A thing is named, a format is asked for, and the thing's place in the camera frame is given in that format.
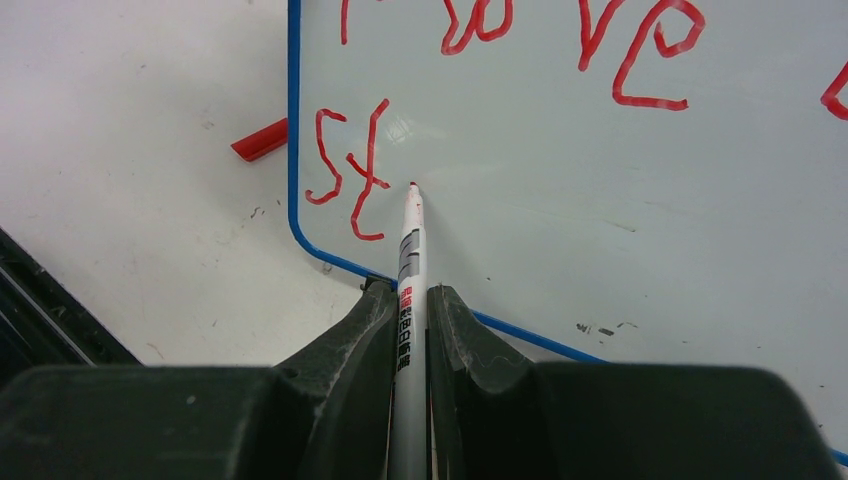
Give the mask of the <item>blue-framed whiteboard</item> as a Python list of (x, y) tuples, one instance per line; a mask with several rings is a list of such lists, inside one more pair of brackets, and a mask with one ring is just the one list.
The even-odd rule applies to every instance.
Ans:
[(292, 1), (288, 216), (582, 361), (746, 365), (847, 460), (843, 1)]

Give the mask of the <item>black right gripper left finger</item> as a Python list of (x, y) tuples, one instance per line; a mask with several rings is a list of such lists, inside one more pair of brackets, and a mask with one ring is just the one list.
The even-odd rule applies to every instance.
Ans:
[(1, 394), (5, 479), (379, 479), (398, 297), (273, 367), (50, 366)]

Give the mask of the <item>red whiteboard marker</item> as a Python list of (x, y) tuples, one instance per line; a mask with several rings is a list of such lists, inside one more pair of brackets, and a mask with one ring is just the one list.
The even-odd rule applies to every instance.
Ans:
[(409, 185), (399, 244), (398, 322), (389, 479), (430, 477), (427, 376), (427, 237), (420, 188)]

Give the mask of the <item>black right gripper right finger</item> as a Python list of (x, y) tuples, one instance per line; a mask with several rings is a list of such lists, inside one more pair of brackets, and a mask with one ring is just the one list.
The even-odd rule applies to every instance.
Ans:
[(760, 369), (535, 362), (458, 293), (427, 295), (443, 479), (836, 479), (796, 393)]

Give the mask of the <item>red marker cap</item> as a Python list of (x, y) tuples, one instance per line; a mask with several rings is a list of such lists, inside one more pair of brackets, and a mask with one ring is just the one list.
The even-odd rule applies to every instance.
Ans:
[(236, 155), (247, 163), (282, 148), (289, 139), (289, 119), (283, 118), (230, 145)]

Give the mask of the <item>black whiteboard foot clip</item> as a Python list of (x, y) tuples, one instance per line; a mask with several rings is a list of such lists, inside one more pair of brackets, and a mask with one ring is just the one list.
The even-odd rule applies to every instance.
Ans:
[(368, 274), (363, 283), (360, 285), (360, 290), (365, 292), (369, 290), (373, 284), (385, 284), (391, 291), (395, 291), (397, 288), (397, 282), (394, 279), (382, 275)]

